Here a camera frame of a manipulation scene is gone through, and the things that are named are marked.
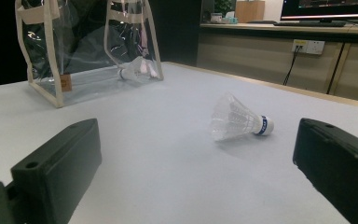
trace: brown label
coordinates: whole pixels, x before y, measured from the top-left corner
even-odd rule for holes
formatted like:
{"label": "brown label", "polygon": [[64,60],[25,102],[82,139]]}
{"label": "brown label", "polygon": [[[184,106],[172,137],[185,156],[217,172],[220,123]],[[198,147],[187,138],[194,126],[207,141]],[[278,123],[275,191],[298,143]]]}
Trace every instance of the brown label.
{"label": "brown label", "polygon": [[72,90],[71,75],[69,73],[62,74],[60,75],[60,78],[61,78],[62,91],[71,91]]}

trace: cable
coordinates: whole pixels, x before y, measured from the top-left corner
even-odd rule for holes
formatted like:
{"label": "cable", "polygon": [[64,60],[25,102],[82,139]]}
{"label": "cable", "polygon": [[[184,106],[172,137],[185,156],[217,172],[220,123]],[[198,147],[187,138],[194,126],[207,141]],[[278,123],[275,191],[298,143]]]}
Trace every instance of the cable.
{"label": "cable", "polygon": [[286,78],[284,79],[283,86],[286,86],[287,81],[289,80],[290,73],[292,72],[293,65],[295,64],[295,60],[296,60],[297,54],[298,54],[298,52],[299,52],[301,49],[302,49],[302,46],[296,46],[295,51],[293,52],[292,65],[290,66],[290,70],[289,70],[289,72],[287,73]]}

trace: wall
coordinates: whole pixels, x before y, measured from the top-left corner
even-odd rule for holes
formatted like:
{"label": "wall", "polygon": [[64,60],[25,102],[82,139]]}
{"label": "wall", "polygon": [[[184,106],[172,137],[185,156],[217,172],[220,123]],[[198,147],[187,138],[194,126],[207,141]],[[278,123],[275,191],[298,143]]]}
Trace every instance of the wall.
{"label": "wall", "polygon": [[283,0],[264,0],[264,21],[279,21],[281,17]]}

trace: computer screen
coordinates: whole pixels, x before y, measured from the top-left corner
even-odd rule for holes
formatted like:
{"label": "computer screen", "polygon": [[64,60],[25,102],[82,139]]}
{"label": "computer screen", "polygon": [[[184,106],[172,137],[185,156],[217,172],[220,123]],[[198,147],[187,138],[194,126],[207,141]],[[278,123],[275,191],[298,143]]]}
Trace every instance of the computer screen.
{"label": "computer screen", "polygon": [[358,0],[283,0],[281,21],[358,20]]}

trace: wooden cabinet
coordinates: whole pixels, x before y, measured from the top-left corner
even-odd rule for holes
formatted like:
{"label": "wooden cabinet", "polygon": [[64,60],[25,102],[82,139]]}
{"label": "wooden cabinet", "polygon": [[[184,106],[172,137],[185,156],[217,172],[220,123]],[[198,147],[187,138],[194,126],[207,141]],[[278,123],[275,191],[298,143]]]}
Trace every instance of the wooden cabinet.
{"label": "wooden cabinet", "polygon": [[248,21],[262,21],[264,17],[264,1],[243,2],[237,1],[235,17],[239,23]]}

